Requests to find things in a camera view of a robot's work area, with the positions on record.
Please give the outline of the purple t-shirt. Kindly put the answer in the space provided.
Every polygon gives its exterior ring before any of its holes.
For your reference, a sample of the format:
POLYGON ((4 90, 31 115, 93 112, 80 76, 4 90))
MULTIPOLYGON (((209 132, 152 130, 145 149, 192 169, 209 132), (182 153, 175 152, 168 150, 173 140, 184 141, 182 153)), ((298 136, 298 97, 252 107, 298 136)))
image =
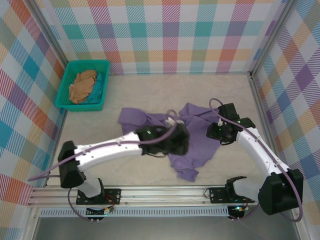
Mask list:
MULTIPOLYGON (((168 158, 178 178, 194 182, 199 173, 196 168, 211 160, 220 147, 218 140, 206 136, 208 127, 217 123, 219 118, 210 108, 192 103, 186 103, 179 115, 190 134, 188 152, 182 156, 169 154, 168 158)), ((166 118, 165 113, 146 113, 138 108, 124 107, 118 123, 122 127, 122 133, 127 134, 144 126, 165 126, 166 118)))

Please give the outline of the small controller board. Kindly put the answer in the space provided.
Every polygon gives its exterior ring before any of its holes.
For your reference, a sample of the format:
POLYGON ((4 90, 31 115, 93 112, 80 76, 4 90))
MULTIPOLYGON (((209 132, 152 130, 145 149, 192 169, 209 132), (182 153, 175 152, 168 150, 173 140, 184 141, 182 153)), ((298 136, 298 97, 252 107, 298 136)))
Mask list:
POLYGON ((107 216, 108 214, 112 213, 115 210, 114 207, 105 207, 102 209, 93 209, 87 208, 85 211, 86 216, 107 216))
POLYGON ((246 212, 250 209, 249 206, 228 206, 228 218, 241 219, 245 216, 246 212))

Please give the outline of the teal t-shirt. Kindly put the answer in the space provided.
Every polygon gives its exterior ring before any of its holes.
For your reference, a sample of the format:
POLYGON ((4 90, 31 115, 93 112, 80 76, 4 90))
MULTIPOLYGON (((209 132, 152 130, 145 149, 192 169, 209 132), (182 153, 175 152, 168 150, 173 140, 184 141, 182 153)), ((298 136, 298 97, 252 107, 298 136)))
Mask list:
POLYGON ((101 102, 102 93, 104 89, 104 81, 105 81, 105 74, 98 72, 96 75, 96 81, 93 85, 91 93, 86 97, 86 100, 82 102, 82 104, 98 104, 101 102))

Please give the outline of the tan t-shirt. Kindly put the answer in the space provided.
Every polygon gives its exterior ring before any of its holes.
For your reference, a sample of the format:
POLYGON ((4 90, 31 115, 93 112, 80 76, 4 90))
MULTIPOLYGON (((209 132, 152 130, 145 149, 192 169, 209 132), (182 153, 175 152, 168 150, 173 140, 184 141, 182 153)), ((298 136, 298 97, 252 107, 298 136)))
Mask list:
POLYGON ((69 86, 69 100, 74 104, 85 102, 92 93, 96 80, 95 70, 77 73, 74 82, 69 86))

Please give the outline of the green plastic basket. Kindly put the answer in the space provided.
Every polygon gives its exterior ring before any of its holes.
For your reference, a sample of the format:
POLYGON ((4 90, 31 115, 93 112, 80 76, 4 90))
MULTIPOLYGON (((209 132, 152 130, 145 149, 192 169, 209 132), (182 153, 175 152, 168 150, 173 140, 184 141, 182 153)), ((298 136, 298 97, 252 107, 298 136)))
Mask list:
POLYGON ((56 99, 55 106, 63 108, 70 112, 92 112, 102 111, 104 108, 105 96, 107 92, 107 83, 110 73, 110 62, 108 60, 75 60, 67 64, 56 99), (97 98, 97 103, 75 104, 69 99, 69 86, 76 79, 78 73, 86 70, 95 70, 102 74, 101 96, 97 98))

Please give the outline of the aluminium frame side rail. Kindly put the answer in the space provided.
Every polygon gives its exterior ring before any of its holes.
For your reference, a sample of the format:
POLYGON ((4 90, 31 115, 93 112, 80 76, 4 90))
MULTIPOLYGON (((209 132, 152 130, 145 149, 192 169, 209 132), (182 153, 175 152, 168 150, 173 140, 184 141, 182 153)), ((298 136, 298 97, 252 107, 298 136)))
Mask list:
MULTIPOLYGON (((248 79, 249 87, 252 93, 253 101, 254 101, 258 119, 259 119, 259 121, 253 120, 253 122, 256 125, 256 130, 254 130, 254 134, 260 137, 260 140, 262 141, 262 143, 266 147, 268 147, 271 152, 273 152, 275 155, 278 156, 279 151, 277 150, 275 141, 272 137, 271 127, 269 126, 267 121, 268 120, 267 115, 265 113, 262 98, 259 94, 257 84, 255 82, 255 79, 251 76, 250 73, 247 73, 246 76, 248 79)), ((256 174, 256 175, 259 176, 259 178, 261 178, 261 182, 264 182, 265 178, 270 175, 268 171, 273 170, 275 166, 273 164, 273 161, 268 156, 268 154, 264 151, 263 147, 261 147, 259 143, 256 145, 258 147, 258 150, 262 150, 262 156, 266 157, 267 162, 258 160, 258 153, 249 153, 249 150, 247 150, 247 152, 258 169, 259 174, 256 174)))

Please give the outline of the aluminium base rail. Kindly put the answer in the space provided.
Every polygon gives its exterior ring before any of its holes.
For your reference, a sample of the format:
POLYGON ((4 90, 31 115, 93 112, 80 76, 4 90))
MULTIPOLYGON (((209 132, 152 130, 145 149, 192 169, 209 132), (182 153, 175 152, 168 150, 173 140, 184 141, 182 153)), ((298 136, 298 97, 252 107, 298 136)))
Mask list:
MULTIPOLYGON (((111 185, 106 188, 121 189, 120 200, 116 207, 210 207, 210 206, 256 206, 254 201, 242 197, 236 202, 226 202, 222 198, 211 203, 211 185, 111 185)), ((78 207, 78 190, 60 188, 57 185, 34 188, 27 206, 35 207, 68 207, 70 201, 78 207)))

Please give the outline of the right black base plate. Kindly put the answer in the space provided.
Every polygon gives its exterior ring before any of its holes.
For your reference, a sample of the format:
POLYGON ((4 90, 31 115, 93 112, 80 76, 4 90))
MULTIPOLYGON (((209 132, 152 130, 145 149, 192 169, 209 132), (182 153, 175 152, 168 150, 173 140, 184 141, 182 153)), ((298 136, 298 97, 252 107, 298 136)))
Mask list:
POLYGON ((234 198, 230 198, 224 187, 210 187, 208 190, 211 204, 251 204, 255 202, 250 198, 238 195, 236 195, 234 198))

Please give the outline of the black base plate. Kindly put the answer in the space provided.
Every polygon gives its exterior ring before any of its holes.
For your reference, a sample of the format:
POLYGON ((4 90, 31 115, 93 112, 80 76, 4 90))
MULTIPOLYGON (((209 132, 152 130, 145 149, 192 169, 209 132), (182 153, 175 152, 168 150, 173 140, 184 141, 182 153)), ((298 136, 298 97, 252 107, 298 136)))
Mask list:
POLYGON ((255 202, 250 198, 238 195, 236 195, 234 198, 230 198, 224 187, 210 187, 208 190, 211 204, 251 204, 255 202))
POLYGON ((100 195, 87 197, 82 191, 77 191, 76 205, 119 205, 121 189, 105 188, 100 195))

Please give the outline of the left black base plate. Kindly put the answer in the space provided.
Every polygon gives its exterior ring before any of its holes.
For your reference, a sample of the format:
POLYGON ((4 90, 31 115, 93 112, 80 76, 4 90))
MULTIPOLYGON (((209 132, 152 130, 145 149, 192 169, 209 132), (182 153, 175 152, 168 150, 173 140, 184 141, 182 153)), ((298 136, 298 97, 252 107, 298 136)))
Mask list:
POLYGON ((82 191, 77 191, 76 205, 119 205, 121 189, 105 188, 100 195, 87 197, 82 191))

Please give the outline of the aluminium frame post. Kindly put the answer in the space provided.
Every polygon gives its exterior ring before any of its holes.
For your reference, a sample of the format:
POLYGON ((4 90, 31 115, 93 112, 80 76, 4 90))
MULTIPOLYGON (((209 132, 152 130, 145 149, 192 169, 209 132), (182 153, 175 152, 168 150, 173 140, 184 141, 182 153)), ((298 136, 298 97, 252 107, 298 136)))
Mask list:
POLYGON ((274 0, 262 25, 248 64, 244 67, 249 76, 255 75, 265 62, 299 0, 274 0))
POLYGON ((33 11, 33 15, 36 18, 37 23, 39 24, 43 35, 47 39, 49 45, 52 47, 53 51, 57 55, 60 62, 63 64, 63 66, 66 66, 68 63, 67 57, 65 56, 61 46, 59 45, 59 42, 57 38, 55 37, 50 25, 47 23, 47 20, 45 19, 40 7, 38 6, 36 0, 28 0, 30 8, 33 11))

